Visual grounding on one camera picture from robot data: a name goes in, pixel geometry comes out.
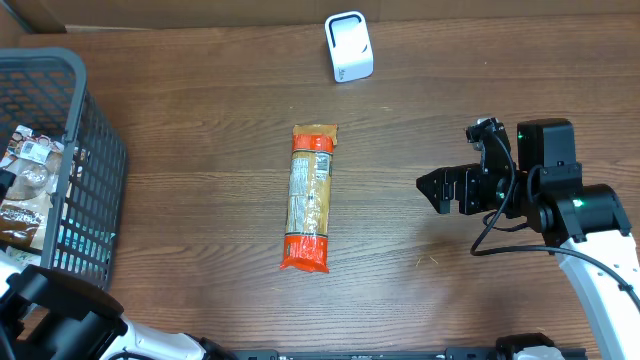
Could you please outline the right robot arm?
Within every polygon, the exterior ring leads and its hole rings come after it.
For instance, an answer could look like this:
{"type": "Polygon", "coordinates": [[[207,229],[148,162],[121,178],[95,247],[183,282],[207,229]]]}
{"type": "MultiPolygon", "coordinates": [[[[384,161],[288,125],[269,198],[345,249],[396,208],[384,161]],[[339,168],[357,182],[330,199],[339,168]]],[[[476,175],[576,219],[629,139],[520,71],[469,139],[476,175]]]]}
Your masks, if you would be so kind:
{"type": "Polygon", "coordinates": [[[632,224],[616,192],[586,186],[572,123],[520,122],[517,154],[503,123],[484,118],[466,130],[479,162],[419,177],[417,189],[439,214],[456,201],[482,214],[475,257],[544,252],[556,258],[587,316],[605,359],[639,356],[639,256],[632,224]]]}

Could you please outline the beige bread snack pouch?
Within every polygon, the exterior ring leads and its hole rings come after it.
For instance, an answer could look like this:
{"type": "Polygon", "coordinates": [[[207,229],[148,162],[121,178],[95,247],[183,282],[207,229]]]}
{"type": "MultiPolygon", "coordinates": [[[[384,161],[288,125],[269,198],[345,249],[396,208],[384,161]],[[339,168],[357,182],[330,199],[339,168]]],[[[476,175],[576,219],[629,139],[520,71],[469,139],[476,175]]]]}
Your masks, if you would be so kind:
{"type": "Polygon", "coordinates": [[[3,241],[43,249],[63,153],[62,143],[23,125],[16,128],[1,161],[16,176],[1,204],[3,241]]]}

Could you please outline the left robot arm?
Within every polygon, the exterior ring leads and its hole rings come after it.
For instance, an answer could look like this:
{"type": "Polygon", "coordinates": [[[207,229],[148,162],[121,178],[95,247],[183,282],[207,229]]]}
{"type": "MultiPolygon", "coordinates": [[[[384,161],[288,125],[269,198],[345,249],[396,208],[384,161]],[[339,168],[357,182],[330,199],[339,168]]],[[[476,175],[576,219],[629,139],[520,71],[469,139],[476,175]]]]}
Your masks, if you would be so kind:
{"type": "Polygon", "coordinates": [[[83,280],[1,254],[3,359],[234,359],[201,337],[135,323],[83,280]]]}

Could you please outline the orange spaghetti packet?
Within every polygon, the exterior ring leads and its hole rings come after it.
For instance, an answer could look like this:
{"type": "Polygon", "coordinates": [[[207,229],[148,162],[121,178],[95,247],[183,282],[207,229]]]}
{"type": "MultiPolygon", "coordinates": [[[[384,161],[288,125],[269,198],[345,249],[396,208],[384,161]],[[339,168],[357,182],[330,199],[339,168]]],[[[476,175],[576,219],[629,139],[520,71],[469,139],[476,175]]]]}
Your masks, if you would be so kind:
{"type": "Polygon", "coordinates": [[[293,128],[282,269],[329,271],[328,224],[337,132],[336,124],[293,128]]]}

